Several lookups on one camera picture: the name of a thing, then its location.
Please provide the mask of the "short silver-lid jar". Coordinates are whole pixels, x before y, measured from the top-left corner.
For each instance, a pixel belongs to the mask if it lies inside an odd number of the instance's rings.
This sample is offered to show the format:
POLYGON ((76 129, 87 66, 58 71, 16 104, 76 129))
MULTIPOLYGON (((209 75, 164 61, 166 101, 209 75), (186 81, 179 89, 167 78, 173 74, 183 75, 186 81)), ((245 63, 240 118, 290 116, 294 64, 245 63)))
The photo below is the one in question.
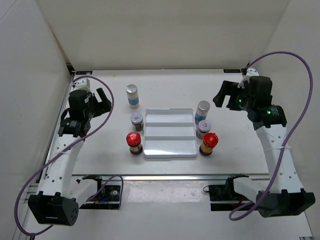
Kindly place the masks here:
POLYGON ((133 113, 130 116, 130 121, 132 124, 132 129, 135 132, 140 132, 144 129, 143 116, 140 113, 133 113))
POLYGON ((203 139, 205 134, 209 133, 211 130, 211 123, 207 120, 201 120, 196 129, 196 137, 198 139, 203 139))

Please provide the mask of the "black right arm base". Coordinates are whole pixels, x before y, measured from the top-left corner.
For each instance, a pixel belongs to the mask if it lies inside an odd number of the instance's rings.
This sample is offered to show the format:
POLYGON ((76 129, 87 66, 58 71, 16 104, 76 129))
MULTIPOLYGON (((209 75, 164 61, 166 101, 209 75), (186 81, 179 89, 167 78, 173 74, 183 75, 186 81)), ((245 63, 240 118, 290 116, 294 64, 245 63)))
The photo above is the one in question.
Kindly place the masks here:
POLYGON ((209 194, 210 210, 212 212, 233 211, 242 207, 250 200, 234 190, 234 179, 249 178, 248 175, 234 174, 227 177, 224 184, 210 184, 203 187, 202 192, 209 194))

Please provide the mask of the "red-lid sauce jar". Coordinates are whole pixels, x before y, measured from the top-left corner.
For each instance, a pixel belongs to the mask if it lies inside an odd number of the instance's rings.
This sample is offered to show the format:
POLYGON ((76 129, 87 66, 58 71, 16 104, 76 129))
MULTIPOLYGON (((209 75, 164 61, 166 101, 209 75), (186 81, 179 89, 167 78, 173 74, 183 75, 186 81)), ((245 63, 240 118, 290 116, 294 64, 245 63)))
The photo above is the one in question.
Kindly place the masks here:
POLYGON ((133 131, 126 136, 126 142, 129 146, 129 151, 133 155, 139 155, 142 153, 143 146, 141 141, 141 135, 138 132, 133 131))
POLYGON ((199 146, 199 152, 203 156, 209 156, 212 154, 213 149, 217 146, 219 138, 216 133, 208 132, 202 139, 202 144, 199 146))

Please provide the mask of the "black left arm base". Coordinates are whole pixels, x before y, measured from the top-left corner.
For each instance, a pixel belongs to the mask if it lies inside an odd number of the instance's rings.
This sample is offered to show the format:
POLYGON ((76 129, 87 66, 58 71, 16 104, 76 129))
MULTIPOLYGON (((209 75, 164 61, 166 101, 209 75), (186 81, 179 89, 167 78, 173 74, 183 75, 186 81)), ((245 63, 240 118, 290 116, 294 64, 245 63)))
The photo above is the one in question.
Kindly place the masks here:
POLYGON ((97 194, 90 197, 84 204, 79 206, 84 210, 120 210, 122 205, 122 196, 124 188, 124 179, 116 174, 109 179, 103 180, 101 176, 92 174, 85 175, 81 179, 77 179, 78 183, 84 180, 96 181, 97 194))

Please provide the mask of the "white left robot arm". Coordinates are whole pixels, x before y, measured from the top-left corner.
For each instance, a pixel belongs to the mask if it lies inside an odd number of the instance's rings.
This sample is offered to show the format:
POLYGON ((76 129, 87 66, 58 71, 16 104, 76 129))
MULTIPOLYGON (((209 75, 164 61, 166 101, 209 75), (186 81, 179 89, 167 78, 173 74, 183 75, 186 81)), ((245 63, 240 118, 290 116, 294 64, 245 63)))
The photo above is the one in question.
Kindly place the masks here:
POLYGON ((56 160, 48 166, 47 176, 37 194, 28 199, 28 207, 39 224, 73 226, 80 207, 90 197, 100 200, 105 188, 95 180, 72 180, 75 163, 88 136, 92 118, 112 109, 104 90, 92 93, 88 87, 73 90, 69 107, 61 115, 56 143, 56 160))

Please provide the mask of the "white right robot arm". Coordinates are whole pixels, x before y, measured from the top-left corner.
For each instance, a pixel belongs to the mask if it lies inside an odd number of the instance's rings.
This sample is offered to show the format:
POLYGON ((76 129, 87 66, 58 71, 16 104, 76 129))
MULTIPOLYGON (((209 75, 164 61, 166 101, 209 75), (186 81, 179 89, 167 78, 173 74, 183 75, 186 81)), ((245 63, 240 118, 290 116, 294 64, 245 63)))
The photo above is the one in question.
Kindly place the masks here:
POLYGON ((254 210, 264 218, 298 216, 316 202, 314 193, 305 190, 297 175, 288 145, 292 133, 287 131, 283 108, 272 104, 272 86, 271 79, 265 76, 251 76, 241 83, 225 80, 212 100, 220 108, 229 96, 228 109, 247 113, 261 142, 270 176, 267 187, 244 175, 227 179, 226 197, 236 200, 242 195, 251 206, 243 215, 231 216, 232 221, 241 220, 254 210))

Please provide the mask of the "tall blue-label shaker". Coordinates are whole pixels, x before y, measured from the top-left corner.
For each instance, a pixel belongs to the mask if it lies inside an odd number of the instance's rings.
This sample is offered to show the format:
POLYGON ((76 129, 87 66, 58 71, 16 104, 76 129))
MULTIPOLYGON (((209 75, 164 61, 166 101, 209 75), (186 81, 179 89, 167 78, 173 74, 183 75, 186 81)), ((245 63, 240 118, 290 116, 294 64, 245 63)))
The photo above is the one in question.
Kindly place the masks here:
POLYGON ((198 125, 200 121, 203 121, 207 118, 209 110, 210 110, 210 103, 208 101, 202 100, 198 103, 197 109, 194 115, 196 125, 198 125))
POLYGON ((126 86, 126 94, 131 109, 137 109, 140 106, 138 88, 134 84, 129 84, 126 86))

